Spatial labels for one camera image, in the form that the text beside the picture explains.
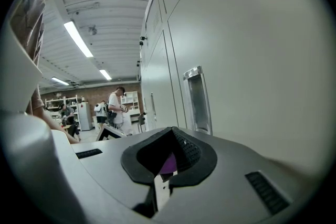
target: metal door handle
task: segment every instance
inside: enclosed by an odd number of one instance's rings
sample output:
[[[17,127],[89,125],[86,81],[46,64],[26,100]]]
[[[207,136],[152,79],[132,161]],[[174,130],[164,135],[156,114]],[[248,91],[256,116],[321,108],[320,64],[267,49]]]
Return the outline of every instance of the metal door handle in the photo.
[[[155,111],[155,104],[154,104],[154,95],[151,93],[151,100],[152,100],[152,109],[154,114],[154,120],[156,121],[156,111]]]

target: floor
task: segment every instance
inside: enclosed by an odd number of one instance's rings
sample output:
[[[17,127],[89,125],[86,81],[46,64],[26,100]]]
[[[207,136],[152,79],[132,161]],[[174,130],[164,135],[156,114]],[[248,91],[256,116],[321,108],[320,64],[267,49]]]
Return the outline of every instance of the floor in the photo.
[[[138,134],[138,123],[134,122],[132,124],[132,128],[134,130],[134,134]],[[97,139],[99,130],[96,130],[95,128],[93,128],[90,131],[82,131],[79,132],[80,138],[81,138],[81,143],[90,143],[90,142],[94,142]]]

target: white shelving unit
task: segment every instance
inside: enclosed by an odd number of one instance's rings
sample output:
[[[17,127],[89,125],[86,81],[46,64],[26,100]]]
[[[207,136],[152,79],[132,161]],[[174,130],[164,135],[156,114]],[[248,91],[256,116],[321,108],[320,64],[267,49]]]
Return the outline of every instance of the white shelving unit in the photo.
[[[81,131],[81,126],[80,126],[80,120],[79,120],[79,116],[78,116],[78,105],[82,102],[83,97],[79,97],[78,95],[76,95],[75,97],[70,97],[70,98],[66,98],[63,97],[61,99],[51,99],[51,100],[47,100],[45,101],[45,106],[48,108],[48,110],[50,111],[50,114],[52,116],[53,119],[57,120],[60,118],[60,110],[58,109],[58,106],[60,104],[66,104],[68,106],[70,106],[71,108],[74,109],[74,118],[75,121],[78,122],[78,130]]]
[[[138,120],[137,115],[140,115],[138,92],[126,92],[126,96],[121,98],[121,104],[129,108],[127,114],[130,115],[131,121]]]

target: black slot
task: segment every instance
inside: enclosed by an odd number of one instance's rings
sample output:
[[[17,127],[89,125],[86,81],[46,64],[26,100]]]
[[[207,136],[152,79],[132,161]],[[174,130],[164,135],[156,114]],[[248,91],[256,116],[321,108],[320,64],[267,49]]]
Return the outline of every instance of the black slot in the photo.
[[[260,172],[252,172],[245,175],[245,177],[272,215],[289,206],[289,203]]]
[[[78,152],[78,153],[76,153],[76,155],[79,159],[83,159],[83,158],[98,155],[100,153],[102,153],[102,151],[96,148],[95,150]]]

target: refrigerator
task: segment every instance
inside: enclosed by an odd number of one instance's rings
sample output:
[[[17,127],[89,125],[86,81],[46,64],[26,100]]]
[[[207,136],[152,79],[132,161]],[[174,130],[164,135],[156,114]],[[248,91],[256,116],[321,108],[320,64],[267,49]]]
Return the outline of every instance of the refrigerator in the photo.
[[[83,102],[78,104],[78,118],[81,131],[88,131],[93,128],[89,103]]]

